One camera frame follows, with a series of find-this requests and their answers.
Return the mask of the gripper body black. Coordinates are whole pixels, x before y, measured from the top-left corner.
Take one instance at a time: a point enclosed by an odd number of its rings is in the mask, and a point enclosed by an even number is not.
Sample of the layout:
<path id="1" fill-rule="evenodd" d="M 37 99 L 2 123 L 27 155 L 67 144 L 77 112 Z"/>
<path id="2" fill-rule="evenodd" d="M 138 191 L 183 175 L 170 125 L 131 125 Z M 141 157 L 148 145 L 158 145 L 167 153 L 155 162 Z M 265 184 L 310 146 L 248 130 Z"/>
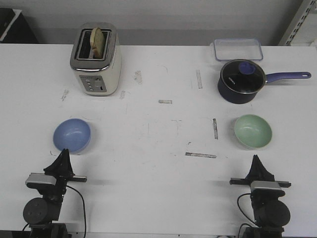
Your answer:
<path id="1" fill-rule="evenodd" d="M 70 181 L 87 182 L 86 176 L 76 176 L 72 170 L 44 169 L 44 175 L 50 179 L 50 182 L 44 185 L 45 191 L 66 191 L 67 183 Z"/>
<path id="2" fill-rule="evenodd" d="M 245 178 L 231 178 L 230 185 L 244 185 L 249 186 L 251 190 L 266 189 L 266 190 L 281 190 L 282 188 L 289 188 L 291 183 L 288 181 L 249 181 Z"/>

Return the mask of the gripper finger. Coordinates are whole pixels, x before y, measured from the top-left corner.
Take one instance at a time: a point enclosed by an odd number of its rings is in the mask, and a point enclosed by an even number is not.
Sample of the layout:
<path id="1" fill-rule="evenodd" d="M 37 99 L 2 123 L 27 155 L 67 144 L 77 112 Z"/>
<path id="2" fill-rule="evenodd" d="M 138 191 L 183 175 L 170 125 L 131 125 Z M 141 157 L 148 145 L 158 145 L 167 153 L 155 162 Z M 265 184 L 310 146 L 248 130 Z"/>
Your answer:
<path id="1" fill-rule="evenodd" d="M 254 179 L 257 175 L 256 168 L 257 168 L 257 155 L 254 155 L 253 159 L 252 159 L 250 170 L 249 170 L 248 174 L 246 175 L 245 179 Z"/>
<path id="2" fill-rule="evenodd" d="M 256 170 L 257 170 L 257 177 L 261 181 L 275 181 L 274 175 L 271 174 L 267 169 L 264 167 L 258 155 L 256 155 Z"/>
<path id="3" fill-rule="evenodd" d="M 66 149 L 65 150 L 65 162 L 66 162 L 66 171 L 68 175 L 74 175 L 73 169 L 72 169 L 72 165 L 70 162 L 70 155 L 69 155 L 69 150 Z"/>
<path id="4" fill-rule="evenodd" d="M 45 174 L 64 174 L 66 171 L 66 149 L 63 149 L 55 161 L 44 169 Z"/>

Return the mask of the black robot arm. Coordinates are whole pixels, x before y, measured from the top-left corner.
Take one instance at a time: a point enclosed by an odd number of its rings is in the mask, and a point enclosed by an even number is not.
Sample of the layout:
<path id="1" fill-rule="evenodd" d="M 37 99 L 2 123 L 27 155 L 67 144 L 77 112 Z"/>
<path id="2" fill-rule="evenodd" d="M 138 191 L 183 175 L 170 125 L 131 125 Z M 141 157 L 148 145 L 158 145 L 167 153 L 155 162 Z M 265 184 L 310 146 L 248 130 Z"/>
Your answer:
<path id="1" fill-rule="evenodd" d="M 78 177 L 73 172 L 70 152 L 63 149 L 55 161 L 44 169 L 43 173 L 30 173 L 25 184 L 36 189 L 41 197 L 28 201 L 23 210 L 23 218 L 31 229 L 31 238 L 70 238 L 65 223 L 54 223 L 59 220 L 66 189 L 77 192 L 82 200 L 84 217 L 84 234 L 87 232 L 86 209 L 83 195 L 69 186 L 69 181 L 86 182 L 86 177 Z"/>
<path id="2" fill-rule="evenodd" d="M 289 208 L 279 200 L 285 195 L 283 188 L 289 188 L 288 181 L 277 181 L 274 175 L 267 171 L 258 155 L 254 155 L 251 168 L 245 178 L 231 178 L 230 185 L 245 185 L 250 187 L 249 193 L 237 198 L 237 206 L 241 213 L 251 222 L 242 223 L 246 226 L 243 233 L 239 230 L 239 238 L 281 238 L 284 226 L 290 221 Z M 248 195 L 251 199 L 254 219 L 248 217 L 240 206 L 240 198 Z"/>

